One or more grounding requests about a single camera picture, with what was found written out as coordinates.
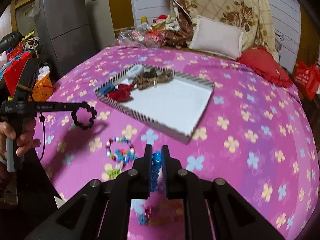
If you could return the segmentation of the person left hand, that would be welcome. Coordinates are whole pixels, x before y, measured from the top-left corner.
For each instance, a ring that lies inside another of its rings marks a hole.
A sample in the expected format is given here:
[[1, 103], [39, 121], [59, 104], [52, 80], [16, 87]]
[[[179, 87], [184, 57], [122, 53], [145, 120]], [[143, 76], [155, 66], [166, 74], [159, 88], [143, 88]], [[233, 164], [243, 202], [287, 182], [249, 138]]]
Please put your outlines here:
[[7, 138], [15, 140], [17, 144], [16, 154], [22, 157], [27, 151], [40, 146], [40, 140], [34, 139], [36, 121], [34, 118], [25, 119], [25, 132], [16, 139], [16, 132], [7, 122], [1, 121], [1, 158], [7, 159]]

